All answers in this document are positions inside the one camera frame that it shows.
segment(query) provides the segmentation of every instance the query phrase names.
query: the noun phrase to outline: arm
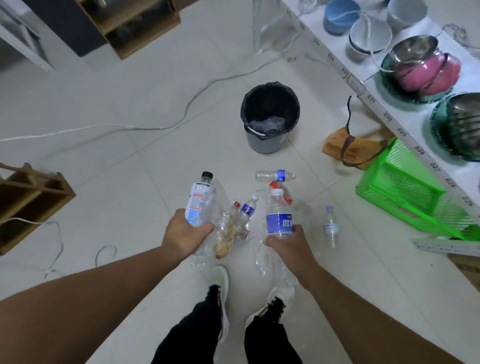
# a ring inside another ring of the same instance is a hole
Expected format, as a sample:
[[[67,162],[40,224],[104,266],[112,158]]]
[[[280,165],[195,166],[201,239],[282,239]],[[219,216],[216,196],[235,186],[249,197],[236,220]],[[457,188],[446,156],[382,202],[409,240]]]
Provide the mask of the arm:
[[[283,241],[269,237],[265,244],[275,249],[300,284],[310,291],[354,364],[461,364],[319,266],[302,226],[294,228],[291,239]]]
[[[85,363],[138,303],[212,232],[180,209],[161,247],[40,284],[0,302],[0,363]]]

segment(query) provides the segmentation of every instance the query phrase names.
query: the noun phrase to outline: green crate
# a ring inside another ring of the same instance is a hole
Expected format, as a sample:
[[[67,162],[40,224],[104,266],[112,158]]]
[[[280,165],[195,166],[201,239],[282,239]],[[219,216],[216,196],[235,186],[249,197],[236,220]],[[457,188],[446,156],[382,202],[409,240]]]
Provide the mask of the green crate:
[[[356,192],[425,232],[480,240],[480,228],[399,140],[365,171]]]

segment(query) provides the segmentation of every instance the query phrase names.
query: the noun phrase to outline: trash can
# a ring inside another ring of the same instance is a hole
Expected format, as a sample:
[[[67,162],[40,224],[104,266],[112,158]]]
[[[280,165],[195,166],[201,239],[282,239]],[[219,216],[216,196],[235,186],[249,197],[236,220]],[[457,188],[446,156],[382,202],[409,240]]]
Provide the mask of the trash can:
[[[278,151],[300,117],[300,103],[280,82],[259,85],[247,93],[240,110],[250,147],[263,154]]]

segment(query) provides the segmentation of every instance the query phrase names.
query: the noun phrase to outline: bottle cap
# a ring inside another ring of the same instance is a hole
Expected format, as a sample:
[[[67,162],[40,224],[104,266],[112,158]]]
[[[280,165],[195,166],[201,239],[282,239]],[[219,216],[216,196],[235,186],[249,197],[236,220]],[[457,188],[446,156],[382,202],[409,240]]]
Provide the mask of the bottle cap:
[[[202,173],[202,178],[203,177],[206,177],[206,178],[209,178],[209,179],[212,180],[213,179],[213,173],[205,171],[205,172]]]

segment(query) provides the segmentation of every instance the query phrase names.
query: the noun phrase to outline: white sneaker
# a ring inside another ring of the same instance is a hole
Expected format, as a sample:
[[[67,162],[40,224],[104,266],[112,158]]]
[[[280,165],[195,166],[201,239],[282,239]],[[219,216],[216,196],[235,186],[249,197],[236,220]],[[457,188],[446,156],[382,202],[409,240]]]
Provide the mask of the white sneaker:
[[[222,330],[218,335],[218,342],[222,343],[228,335],[229,322],[227,312],[225,311],[225,302],[227,301],[228,290],[230,289],[230,278],[228,277],[227,269],[224,266],[215,266],[212,268],[208,286],[211,287],[213,285],[220,287],[218,290],[218,304],[222,310]]]
[[[250,325],[255,316],[263,317],[267,320],[279,323],[293,304],[295,298],[295,288],[274,287],[267,298],[267,305],[260,311],[250,315],[245,323],[245,328]]]

